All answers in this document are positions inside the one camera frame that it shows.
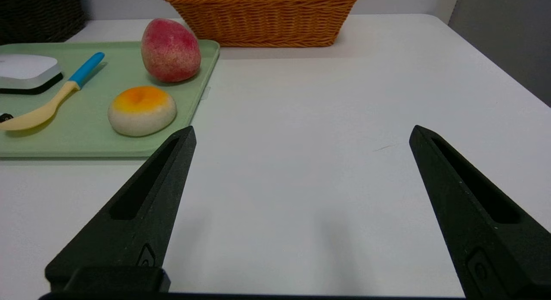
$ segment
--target black base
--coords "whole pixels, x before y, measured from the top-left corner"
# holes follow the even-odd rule
[[[49,90],[49,88],[52,88],[53,85],[57,84],[60,80],[63,80],[63,74],[59,73],[56,76],[54,76],[51,80],[48,80],[43,85],[38,86],[36,88],[32,88],[29,90],[15,90],[15,89],[6,89],[6,88],[0,88],[0,93],[8,93],[8,94],[40,94],[45,92],[46,90]]]

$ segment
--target green tray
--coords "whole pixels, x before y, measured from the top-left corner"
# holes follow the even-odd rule
[[[52,98],[61,85],[91,55],[105,53],[100,66],[82,90],[71,94],[53,120],[22,131],[0,131],[0,157],[147,157],[171,135],[189,125],[201,94],[218,59],[220,45],[200,40],[201,69],[178,84],[161,84],[146,72],[140,42],[24,43],[0,46],[0,53],[30,53],[54,57],[63,80],[42,94],[0,94],[0,114],[19,116]],[[107,118],[109,104],[120,92],[136,86],[158,86],[177,105],[175,120],[165,129],[144,137],[116,133]]]

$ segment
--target peach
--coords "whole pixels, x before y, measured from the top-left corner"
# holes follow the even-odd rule
[[[173,20],[153,19],[142,37],[145,69],[164,83],[187,80],[199,71],[201,53],[193,33]]]

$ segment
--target blue spoon handle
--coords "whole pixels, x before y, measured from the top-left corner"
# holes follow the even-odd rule
[[[102,59],[105,57],[104,53],[95,53],[86,61],[81,67],[77,69],[77,72],[69,78],[69,80],[72,80],[77,83],[79,88],[82,88],[82,82],[90,74],[90,72],[100,63],[102,62]]]

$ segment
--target plastic spoon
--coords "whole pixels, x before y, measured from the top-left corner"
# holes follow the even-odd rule
[[[73,92],[73,90],[80,90],[82,88],[83,80],[96,66],[98,66],[104,57],[104,53],[95,53],[77,69],[77,72],[63,84],[59,92],[57,92],[50,101],[32,112],[1,122],[0,130],[13,131],[30,129],[49,120],[53,114],[56,113],[57,107],[68,94]]]

